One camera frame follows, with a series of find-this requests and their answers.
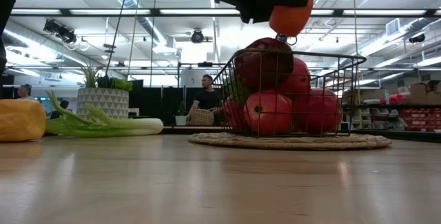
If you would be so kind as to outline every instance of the wire basket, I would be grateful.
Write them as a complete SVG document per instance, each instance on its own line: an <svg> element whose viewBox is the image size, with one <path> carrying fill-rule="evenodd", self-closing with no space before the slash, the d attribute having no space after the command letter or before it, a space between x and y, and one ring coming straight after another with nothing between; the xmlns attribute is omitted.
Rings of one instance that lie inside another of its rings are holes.
<svg viewBox="0 0 441 224"><path fill-rule="evenodd" d="M335 66L308 68L303 62L308 58ZM212 83L221 126L255 137L350 135L350 128L341 134L338 127L343 116L351 127L358 66L365 61L342 54L239 50Z"/></svg>
<svg viewBox="0 0 441 224"><path fill-rule="evenodd" d="M190 117L190 125L213 125L214 115L211 110L195 109Z"/></svg>

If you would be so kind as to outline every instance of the potted plant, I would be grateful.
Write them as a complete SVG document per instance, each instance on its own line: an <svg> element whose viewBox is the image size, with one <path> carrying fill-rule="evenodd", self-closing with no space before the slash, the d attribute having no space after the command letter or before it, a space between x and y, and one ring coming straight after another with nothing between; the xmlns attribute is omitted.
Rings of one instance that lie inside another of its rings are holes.
<svg viewBox="0 0 441 224"><path fill-rule="evenodd" d="M132 90L132 83L108 75L98 77L100 69L102 67L82 68L85 75L85 88L78 90L77 115L88 119L89 110L84 105L91 103L114 119L128 119L129 92Z"/></svg>
<svg viewBox="0 0 441 224"><path fill-rule="evenodd" d="M185 115L185 102L181 101L179 104L178 112L174 116L176 125L187 125L187 115Z"/></svg>

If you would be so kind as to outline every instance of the woven placemat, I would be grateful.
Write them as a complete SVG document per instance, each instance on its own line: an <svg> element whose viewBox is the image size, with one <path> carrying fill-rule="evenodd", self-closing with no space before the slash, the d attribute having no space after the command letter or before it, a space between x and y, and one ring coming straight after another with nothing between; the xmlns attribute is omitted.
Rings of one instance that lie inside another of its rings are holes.
<svg viewBox="0 0 441 224"><path fill-rule="evenodd" d="M335 137L252 138L228 133L193 134L189 142L223 147L269 150L354 150L388 147L392 141L383 136L351 134Z"/></svg>

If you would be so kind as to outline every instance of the patterned pot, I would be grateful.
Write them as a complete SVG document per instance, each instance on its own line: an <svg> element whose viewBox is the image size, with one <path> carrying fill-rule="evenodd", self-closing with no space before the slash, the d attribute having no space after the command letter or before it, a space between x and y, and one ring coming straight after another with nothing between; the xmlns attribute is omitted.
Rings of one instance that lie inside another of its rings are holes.
<svg viewBox="0 0 441 224"><path fill-rule="evenodd" d="M81 88L78 90L78 108L76 114L88 119L89 110L84 103L91 103L102 109L114 119L128 119L129 92L107 88Z"/></svg>

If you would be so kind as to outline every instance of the apple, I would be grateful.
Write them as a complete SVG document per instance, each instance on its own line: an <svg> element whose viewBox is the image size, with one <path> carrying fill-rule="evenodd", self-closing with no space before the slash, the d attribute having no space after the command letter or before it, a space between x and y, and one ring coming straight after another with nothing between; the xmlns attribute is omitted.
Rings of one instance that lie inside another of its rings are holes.
<svg viewBox="0 0 441 224"><path fill-rule="evenodd" d="M234 131L245 131L247 129L243 118L243 107L237 104L233 98L227 98L223 103L223 110L228 125L232 127Z"/></svg>
<svg viewBox="0 0 441 224"><path fill-rule="evenodd" d="M248 126L260 135L291 131L291 100L275 90L253 93L243 112Z"/></svg>
<svg viewBox="0 0 441 224"><path fill-rule="evenodd" d="M237 79L234 74L224 79L225 92L234 98L235 102L241 106L245 104L252 91L242 84L240 79Z"/></svg>
<svg viewBox="0 0 441 224"><path fill-rule="evenodd" d="M310 89L293 99L292 108L295 128L308 134L334 131L342 122L338 97L328 89Z"/></svg>
<svg viewBox="0 0 441 224"><path fill-rule="evenodd" d="M306 63L301 59L294 58L292 74L277 87L277 90L293 99L299 94L307 94L310 89L310 83L311 75Z"/></svg>
<svg viewBox="0 0 441 224"><path fill-rule="evenodd" d="M258 39L246 48L291 52L288 44L273 38ZM276 83L281 83L288 78L294 69L292 58L290 53L244 52L234 58L234 71L244 86L255 90L266 90L276 87Z"/></svg>

